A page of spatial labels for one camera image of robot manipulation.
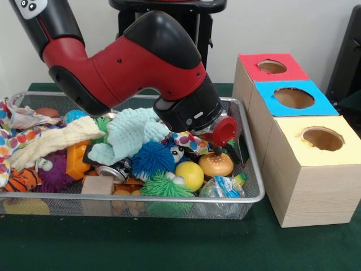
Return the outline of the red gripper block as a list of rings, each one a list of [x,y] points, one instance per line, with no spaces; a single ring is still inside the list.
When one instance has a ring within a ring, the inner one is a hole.
[[[220,116],[209,126],[197,132],[197,136],[212,144],[216,156],[223,153],[222,147],[235,137],[237,123],[231,116]]]

